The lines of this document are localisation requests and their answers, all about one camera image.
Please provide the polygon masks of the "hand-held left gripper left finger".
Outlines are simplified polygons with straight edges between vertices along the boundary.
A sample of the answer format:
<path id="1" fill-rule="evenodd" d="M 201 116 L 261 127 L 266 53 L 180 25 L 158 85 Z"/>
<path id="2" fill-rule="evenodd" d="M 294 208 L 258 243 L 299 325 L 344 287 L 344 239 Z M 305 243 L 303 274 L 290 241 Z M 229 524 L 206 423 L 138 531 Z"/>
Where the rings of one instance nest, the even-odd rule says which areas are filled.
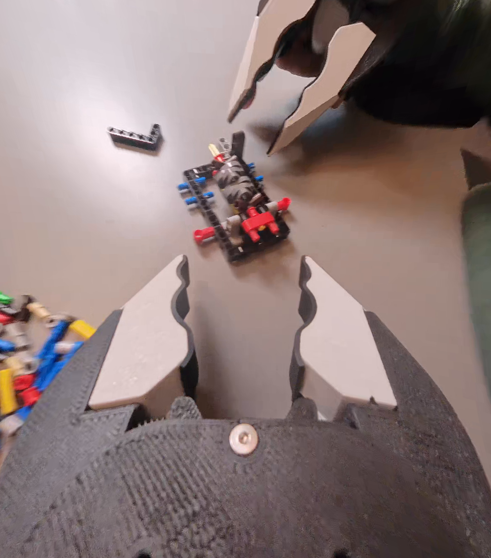
<path id="1" fill-rule="evenodd" d="M 199 367 L 190 310 L 186 255 L 176 256 L 121 309 L 96 379 L 93 410 L 138 404 L 168 411 L 174 399 L 196 397 Z"/>

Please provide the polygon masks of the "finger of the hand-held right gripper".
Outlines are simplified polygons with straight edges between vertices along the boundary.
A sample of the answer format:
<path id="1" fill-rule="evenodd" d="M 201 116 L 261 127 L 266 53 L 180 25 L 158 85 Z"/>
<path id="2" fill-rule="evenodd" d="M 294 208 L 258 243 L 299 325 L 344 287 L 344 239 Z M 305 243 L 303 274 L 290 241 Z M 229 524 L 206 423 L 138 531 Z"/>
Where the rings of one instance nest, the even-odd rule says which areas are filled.
<path id="1" fill-rule="evenodd" d="M 286 32 L 301 22 L 315 4 L 316 1 L 267 1 L 263 4 L 255 17 L 230 95 L 229 123 L 255 95 L 257 82 L 270 71 Z"/>
<path id="2" fill-rule="evenodd" d="M 294 141 L 308 126 L 339 101 L 339 93 L 375 38 L 364 23 L 337 29 L 326 52 L 318 77 L 303 90 L 297 108 L 289 115 L 267 151 L 279 152 Z"/>

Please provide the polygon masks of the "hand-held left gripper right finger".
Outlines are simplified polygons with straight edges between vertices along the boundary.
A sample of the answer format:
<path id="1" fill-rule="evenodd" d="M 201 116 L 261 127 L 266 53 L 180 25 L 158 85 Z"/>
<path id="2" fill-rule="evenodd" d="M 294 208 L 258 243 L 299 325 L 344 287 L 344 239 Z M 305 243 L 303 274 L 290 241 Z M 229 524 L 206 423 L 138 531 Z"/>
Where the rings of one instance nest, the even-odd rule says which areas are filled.
<path id="1" fill-rule="evenodd" d="M 363 306 L 309 256 L 302 256 L 292 348 L 292 399 L 313 401 L 320 421 L 349 404 L 393 410 L 397 400 Z"/>

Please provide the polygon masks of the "black frame lego assembly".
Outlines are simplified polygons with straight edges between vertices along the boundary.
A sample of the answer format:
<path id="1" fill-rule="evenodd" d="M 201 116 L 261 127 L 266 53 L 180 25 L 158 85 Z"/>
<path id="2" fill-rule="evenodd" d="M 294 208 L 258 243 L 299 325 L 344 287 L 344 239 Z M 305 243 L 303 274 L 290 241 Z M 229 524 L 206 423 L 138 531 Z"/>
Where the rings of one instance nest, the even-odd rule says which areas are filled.
<path id="1" fill-rule="evenodd" d="M 198 209 L 207 226 L 193 232 L 199 246 L 217 242 L 229 263 L 254 255 L 284 241 L 290 228 L 284 219 L 291 199 L 273 200 L 266 192 L 264 176 L 243 152 L 245 133 L 220 137 L 209 145 L 210 162 L 182 173 L 178 192 L 189 209 Z"/>

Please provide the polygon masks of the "pile of small lego pieces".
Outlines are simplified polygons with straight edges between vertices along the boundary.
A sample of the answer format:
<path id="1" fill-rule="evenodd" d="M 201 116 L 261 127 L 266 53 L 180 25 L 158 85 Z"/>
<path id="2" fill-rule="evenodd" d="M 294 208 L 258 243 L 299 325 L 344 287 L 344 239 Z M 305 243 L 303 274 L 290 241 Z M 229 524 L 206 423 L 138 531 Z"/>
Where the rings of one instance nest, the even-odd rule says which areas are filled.
<path id="1" fill-rule="evenodd" d="M 37 298 L 0 290 L 0 450 L 75 353 L 96 332 Z"/>

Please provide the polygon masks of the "dark angled lego beam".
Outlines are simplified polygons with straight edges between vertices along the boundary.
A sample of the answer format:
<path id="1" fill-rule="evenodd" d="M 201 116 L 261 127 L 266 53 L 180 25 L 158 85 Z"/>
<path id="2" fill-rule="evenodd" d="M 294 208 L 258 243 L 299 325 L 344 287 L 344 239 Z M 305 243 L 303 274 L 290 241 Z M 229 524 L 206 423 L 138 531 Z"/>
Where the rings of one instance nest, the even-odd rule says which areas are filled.
<path id="1" fill-rule="evenodd" d="M 158 151 L 163 142 L 161 126 L 158 123 L 152 124 L 150 131 L 146 134 L 114 127 L 108 127 L 107 132 L 112 142 L 117 146 L 131 147 L 154 153 Z"/>

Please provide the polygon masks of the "person's right hand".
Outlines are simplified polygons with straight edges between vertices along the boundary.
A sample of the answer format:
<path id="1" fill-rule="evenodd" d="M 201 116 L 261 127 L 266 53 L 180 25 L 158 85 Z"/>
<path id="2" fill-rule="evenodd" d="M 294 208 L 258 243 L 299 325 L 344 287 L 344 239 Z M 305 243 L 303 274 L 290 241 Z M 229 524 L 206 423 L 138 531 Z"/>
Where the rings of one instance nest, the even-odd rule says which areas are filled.
<path id="1" fill-rule="evenodd" d="M 324 66 L 324 55 L 312 48 L 313 22 L 308 19 L 287 30 L 275 56 L 275 65 L 303 78 L 315 78 Z"/>

